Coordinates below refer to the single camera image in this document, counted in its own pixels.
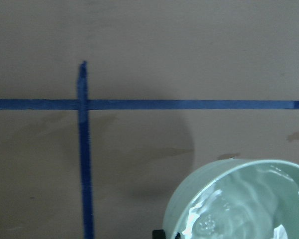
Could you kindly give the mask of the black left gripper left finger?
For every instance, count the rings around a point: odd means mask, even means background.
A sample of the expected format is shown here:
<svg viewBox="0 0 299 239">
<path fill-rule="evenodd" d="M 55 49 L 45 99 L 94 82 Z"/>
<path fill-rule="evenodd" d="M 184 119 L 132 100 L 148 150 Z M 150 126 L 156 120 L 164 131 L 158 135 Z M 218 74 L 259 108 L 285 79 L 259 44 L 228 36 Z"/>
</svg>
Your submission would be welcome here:
<svg viewBox="0 0 299 239">
<path fill-rule="evenodd" d="M 163 229 L 153 230 L 152 239 L 166 239 L 165 231 Z"/>
</svg>

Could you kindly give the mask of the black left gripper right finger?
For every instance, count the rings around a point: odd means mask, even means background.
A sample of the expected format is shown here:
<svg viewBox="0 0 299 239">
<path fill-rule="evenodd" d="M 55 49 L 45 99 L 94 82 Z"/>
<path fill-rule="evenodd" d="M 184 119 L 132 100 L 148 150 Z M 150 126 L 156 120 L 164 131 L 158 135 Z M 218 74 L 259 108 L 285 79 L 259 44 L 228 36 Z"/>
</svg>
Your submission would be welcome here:
<svg viewBox="0 0 299 239">
<path fill-rule="evenodd" d="M 176 233 L 175 233 L 175 237 L 174 237 L 174 239 L 181 239 L 181 235 L 180 235 L 180 233 L 176 232 Z"/>
</svg>

